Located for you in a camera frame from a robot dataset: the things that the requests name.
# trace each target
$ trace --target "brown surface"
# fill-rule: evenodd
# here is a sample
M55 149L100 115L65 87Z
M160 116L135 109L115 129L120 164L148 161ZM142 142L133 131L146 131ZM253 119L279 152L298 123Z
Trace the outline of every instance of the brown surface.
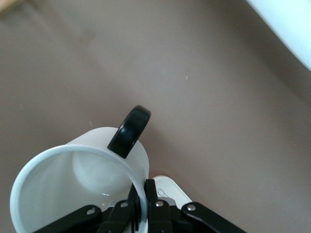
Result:
M0 0L0 17L14 9L24 0Z
M0 31L0 232L27 161L136 104L151 177L249 233L310 230L311 72L245 2L29 0Z

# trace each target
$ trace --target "mug handle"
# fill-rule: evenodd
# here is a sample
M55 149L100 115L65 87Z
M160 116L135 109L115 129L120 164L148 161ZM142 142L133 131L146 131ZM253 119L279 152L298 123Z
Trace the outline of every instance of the mug handle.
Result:
M151 112L141 105L135 106L118 128L108 145L108 149L126 158L145 129Z

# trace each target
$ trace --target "metal bolt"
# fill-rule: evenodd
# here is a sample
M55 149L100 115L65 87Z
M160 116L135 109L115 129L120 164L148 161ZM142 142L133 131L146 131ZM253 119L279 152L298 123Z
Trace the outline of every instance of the metal bolt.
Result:
M161 201L161 200L158 200L156 203L155 203L155 206L156 207L161 207L161 206L163 206L164 205L164 203L163 203L163 201Z
M87 215L92 215L93 213L95 213L95 207L93 207L92 209L89 209L86 214Z
M127 207L128 206L128 203L127 202L123 202L123 203L121 203L121 208L124 208L124 207Z
M187 210L189 211L195 211L195 205L188 205Z

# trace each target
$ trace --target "white plastic part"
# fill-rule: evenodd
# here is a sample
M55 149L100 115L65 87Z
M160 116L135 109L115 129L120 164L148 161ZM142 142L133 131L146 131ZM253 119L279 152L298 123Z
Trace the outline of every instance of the white plastic part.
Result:
M135 186L137 194L140 199L141 223L140 223L138 233L144 233L145 228L146 228L146 221L147 221L147 202L146 202L146 196L145 196L143 184L137 178L135 172L132 170L132 168L126 163L126 161L123 158L119 157L117 154L109 151L108 149L99 149L96 147L85 146L85 145L63 145L63 146L58 146L55 148L48 149L42 152L41 154L39 154L38 156L34 157L20 171L20 173L18 174L13 184L12 192L10 196L11 218L12 218L12 222L17 233L28 233L25 227L23 226L22 224L23 222L20 217L20 194L23 188L23 184L25 180L27 179L27 176L30 174L31 171L35 170L38 164L48 160L49 158L52 158L54 156L57 156L63 153L64 155L66 155L66 152L71 153L73 151L83 151L83 152L98 154L100 156L103 156L109 159L115 164L119 165L120 168L122 168L125 171L128 177L131 179L133 185Z
M298 60L311 70L311 1L247 1Z
M157 196L163 198L172 198L176 202L178 209L181 209L185 204L192 202L187 194L168 176L155 176L155 186Z

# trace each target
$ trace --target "mug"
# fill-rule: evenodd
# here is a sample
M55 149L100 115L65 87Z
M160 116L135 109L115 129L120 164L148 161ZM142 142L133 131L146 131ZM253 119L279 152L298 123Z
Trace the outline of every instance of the mug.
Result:
M149 110L138 105L118 129L91 130L30 160L10 196L16 232L34 232L85 205L104 211L111 202L127 199L132 184L140 198L139 232L143 232L147 219L143 185L149 161L138 138L150 116Z

